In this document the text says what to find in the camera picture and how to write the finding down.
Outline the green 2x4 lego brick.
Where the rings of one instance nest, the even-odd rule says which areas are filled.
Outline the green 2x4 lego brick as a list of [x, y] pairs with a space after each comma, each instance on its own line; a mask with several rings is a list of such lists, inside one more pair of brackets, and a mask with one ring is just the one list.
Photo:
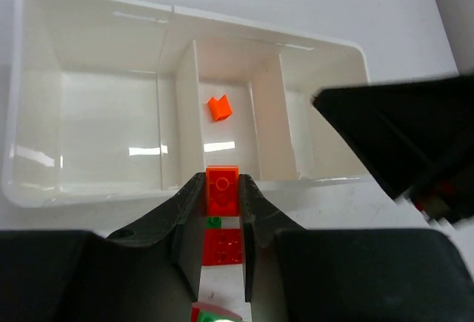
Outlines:
[[201, 309], [196, 318], [196, 322], [216, 322], [220, 320], [225, 320], [225, 317], [222, 317], [216, 313], [205, 311]]

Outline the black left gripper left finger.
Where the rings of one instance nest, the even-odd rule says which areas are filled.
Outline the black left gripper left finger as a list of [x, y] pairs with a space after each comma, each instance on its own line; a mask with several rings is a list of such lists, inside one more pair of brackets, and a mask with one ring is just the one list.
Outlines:
[[205, 184], [205, 174], [196, 173], [164, 203], [107, 236], [109, 241], [132, 248], [165, 245], [166, 260], [177, 271], [192, 302], [198, 299], [201, 277]]

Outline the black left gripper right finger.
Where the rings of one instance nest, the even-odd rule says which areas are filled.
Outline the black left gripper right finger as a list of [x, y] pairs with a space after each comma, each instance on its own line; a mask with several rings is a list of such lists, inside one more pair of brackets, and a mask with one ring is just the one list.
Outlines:
[[238, 177], [239, 220], [244, 271], [244, 298], [251, 302], [256, 282], [258, 251], [268, 248], [277, 232], [302, 230], [278, 207], [268, 201], [248, 174]]

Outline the red lego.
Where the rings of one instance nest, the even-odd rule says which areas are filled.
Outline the red lego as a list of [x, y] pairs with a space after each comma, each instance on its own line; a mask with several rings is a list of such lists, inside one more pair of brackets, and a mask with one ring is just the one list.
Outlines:
[[225, 320], [220, 320], [220, 321], [243, 321], [240, 315], [237, 315], [236, 313], [228, 309], [225, 309], [223, 307], [216, 306], [210, 303], [204, 303], [204, 302], [198, 301], [198, 302], [195, 302], [192, 306], [192, 312], [191, 312], [191, 317], [190, 317], [191, 322], [196, 322], [196, 318], [201, 309], [216, 313], [226, 318]]

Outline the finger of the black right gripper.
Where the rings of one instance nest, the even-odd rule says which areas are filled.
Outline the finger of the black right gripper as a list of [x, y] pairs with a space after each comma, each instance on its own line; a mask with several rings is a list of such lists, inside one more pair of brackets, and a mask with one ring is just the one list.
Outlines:
[[389, 197], [431, 221], [473, 217], [473, 75], [325, 88], [312, 105]]

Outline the orange lego piece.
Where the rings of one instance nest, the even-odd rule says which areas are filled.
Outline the orange lego piece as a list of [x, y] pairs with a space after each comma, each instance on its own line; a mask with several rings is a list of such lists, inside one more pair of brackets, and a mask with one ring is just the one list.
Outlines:
[[208, 216], [238, 217], [238, 166], [206, 168], [206, 211]]
[[207, 106], [214, 121], [223, 121], [233, 114], [226, 94], [219, 99], [212, 97], [207, 102]]

